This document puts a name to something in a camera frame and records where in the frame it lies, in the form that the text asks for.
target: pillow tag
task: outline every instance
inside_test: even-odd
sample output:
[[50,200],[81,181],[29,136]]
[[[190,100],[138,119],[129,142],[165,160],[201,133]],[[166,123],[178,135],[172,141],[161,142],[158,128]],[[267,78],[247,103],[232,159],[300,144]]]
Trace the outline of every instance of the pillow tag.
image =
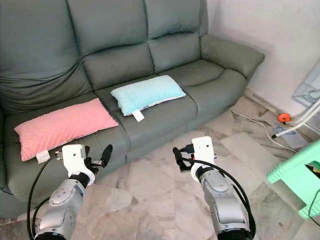
[[145,119],[145,116],[143,116],[143,114],[139,110],[133,111],[132,115],[134,116],[134,118],[137,122],[140,122],[142,119]]
[[38,160],[38,164],[42,164],[50,158],[50,155],[48,150],[44,150],[42,152],[37,153],[35,157]]

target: red object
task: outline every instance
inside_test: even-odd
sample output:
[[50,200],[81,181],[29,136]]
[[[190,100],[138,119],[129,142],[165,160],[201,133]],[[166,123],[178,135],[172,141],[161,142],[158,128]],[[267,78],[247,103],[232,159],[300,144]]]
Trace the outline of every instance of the red object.
[[291,117],[290,117],[289,113],[281,113],[278,115],[278,121],[281,123],[290,122]]

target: black cable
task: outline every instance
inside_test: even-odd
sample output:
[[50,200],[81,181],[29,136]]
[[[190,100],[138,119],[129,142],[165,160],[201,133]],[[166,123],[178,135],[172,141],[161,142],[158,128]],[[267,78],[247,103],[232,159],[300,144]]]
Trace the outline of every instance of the black cable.
[[32,199],[32,195],[34,193],[34,188],[36,186],[36,183],[41,175],[41,173],[43,172],[44,168],[47,166],[47,164],[54,158],[56,158],[57,155],[54,155],[52,157],[50,157],[48,159],[48,161],[46,161],[44,163],[44,165],[41,167],[40,171],[38,172],[37,176],[35,177],[32,187],[30,189],[30,193],[29,193],[29,198],[28,198],[28,205],[27,205],[27,210],[26,210],[26,228],[27,228],[27,232],[28,232],[28,236],[30,240],[34,240],[35,235],[33,235],[33,233],[31,232],[31,228],[30,228],[30,211],[31,211],[31,199]]
[[210,162],[206,162],[206,161],[201,161],[201,160],[192,160],[192,159],[187,159],[187,158],[184,158],[184,157],[181,157],[181,159],[183,161],[186,161],[186,162],[189,162],[189,163],[196,163],[196,164],[203,164],[203,165],[207,165],[209,167],[212,167],[214,169],[217,169],[218,171],[220,172],[223,172],[225,175],[227,175],[234,183],[235,185],[239,188],[240,192],[242,193],[243,195],[243,201],[245,202],[244,206],[248,212],[248,217],[249,217],[249,227],[250,227],[250,232],[251,232],[251,236],[252,238],[255,237],[256,235],[256,221],[255,221],[255,218],[251,212],[251,207],[250,207],[250,204],[249,204],[249,199],[246,195],[246,192],[245,190],[242,188],[242,186],[238,183],[238,181],[230,174],[228,173],[227,171],[225,171],[224,169],[222,169],[221,167],[218,167],[217,165],[214,165]]
[[247,209],[247,203],[245,202],[245,200],[244,200],[243,196],[241,195],[239,189],[233,184],[232,184],[232,186],[233,186],[233,189],[235,190],[236,194],[239,196],[239,198],[240,198],[242,204],[244,205],[245,209]]
[[36,218],[37,218],[37,213],[39,209],[41,208],[42,205],[44,205],[47,201],[49,201],[50,197],[47,197],[45,200],[43,200],[38,206],[36,206],[33,217],[32,217],[32,225],[31,225],[31,230],[32,230],[32,235],[36,236]]
[[316,200],[316,198],[317,198],[317,196],[318,196],[318,193],[320,193],[320,189],[315,193],[315,196],[314,196],[314,198],[313,198],[313,200],[312,200],[312,203],[311,203],[311,205],[310,205],[310,208],[309,208],[308,216],[309,216],[309,218],[310,218],[312,221],[314,221],[315,224],[317,224],[317,225],[320,227],[320,224],[317,223],[317,221],[314,220],[314,219],[310,216],[311,208],[312,208],[312,206],[313,206],[314,203],[315,203],[315,200]]

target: light blue pillow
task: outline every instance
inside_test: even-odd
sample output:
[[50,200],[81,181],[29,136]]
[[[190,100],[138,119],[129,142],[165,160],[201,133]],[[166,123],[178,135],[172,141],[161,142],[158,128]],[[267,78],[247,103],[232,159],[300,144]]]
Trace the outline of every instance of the light blue pillow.
[[112,90],[111,94],[118,101],[124,116],[186,95],[168,75],[122,86]]

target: leather upholstery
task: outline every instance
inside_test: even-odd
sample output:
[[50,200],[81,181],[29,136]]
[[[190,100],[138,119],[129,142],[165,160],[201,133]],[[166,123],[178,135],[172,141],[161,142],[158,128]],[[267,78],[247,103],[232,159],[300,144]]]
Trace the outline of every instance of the leather upholstery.
[[158,75],[169,75],[180,87],[197,86],[216,79],[224,68],[210,61],[197,61],[160,72]]
[[[14,127],[40,115],[65,108],[70,105],[88,102],[96,97],[97,96],[94,93],[90,92],[50,107],[12,114],[5,119],[4,143],[6,147],[4,149],[4,159],[7,160],[7,184],[16,198],[22,201],[28,200],[30,187],[42,165],[38,164],[36,158],[26,162],[21,161],[19,136],[14,131]],[[113,152],[108,164],[109,170],[125,164],[125,155],[129,150],[128,137],[120,125],[73,140],[70,144],[84,144],[90,146],[89,155],[96,160],[101,158],[104,148],[108,144],[112,144]],[[61,151],[61,146],[50,150],[50,155],[52,156],[55,151]],[[49,196],[52,190],[57,188],[66,177],[67,171],[63,164],[58,160],[52,160],[52,162],[49,163],[49,166],[44,170],[41,175],[41,181],[38,182],[35,188],[33,197],[34,201],[39,202],[43,200],[43,198]]]
[[[0,17],[0,187],[19,199],[6,195],[0,201],[19,205],[0,206],[12,211],[9,217],[25,209],[42,166],[35,159],[21,161],[18,124],[98,96],[119,126],[71,143],[90,146],[94,159],[113,145],[108,166],[97,176],[102,178],[221,114],[264,59],[252,48],[207,34],[207,0],[1,0]],[[187,96],[143,110],[141,122],[124,117],[110,92],[164,74]],[[66,177],[60,161],[50,162],[34,202]]]
[[[144,78],[130,81],[127,84],[142,80],[144,80]],[[197,115],[197,107],[194,101],[190,97],[184,96],[142,110],[141,112],[145,119],[137,122],[132,115],[123,116],[117,101],[110,93],[113,89],[123,85],[124,84],[100,89],[95,93],[105,104],[110,114],[118,119],[119,123],[125,129],[129,138],[130,151],[138,149],[144,144],[170,133],[175,128],[188,123]]]
[[2,0],[0,101],[6,114],[91,91],[64,0]]
[[248,77],[265,59],[265,55],[251,47],[206,34],[201,37],[201,58],[233,69]]
[[44,108],[92,91],[83,66],[37,79],[0,79],[0,101],[6,114]]
[[144,0],[144,3],[149,39],[197,31],[200,0]]
[[202,117],[236,103],[246,86],[247,81],[241,73],[225,69],[214,80],[182,89],[195,101],[197,116]]
[[143,0],[67,0],[81,54],[142,43],[147,38]]
[[4,121],[5,116],[0,108],[0,189],[6,187],[6,171],[5,171],[5,160],[4,160]]
[[200,0],[200,14],[199,14],[199,36],[203,36],[209,31],[209,23],[208,23],[208,8],[207,8],[207,0]]
[[147,43],[112,47],[83,60],[94,90],[142,78],[153,73]]
[[156,73],[196,61],[200,43],[196,32],[168,34],[148,41]]

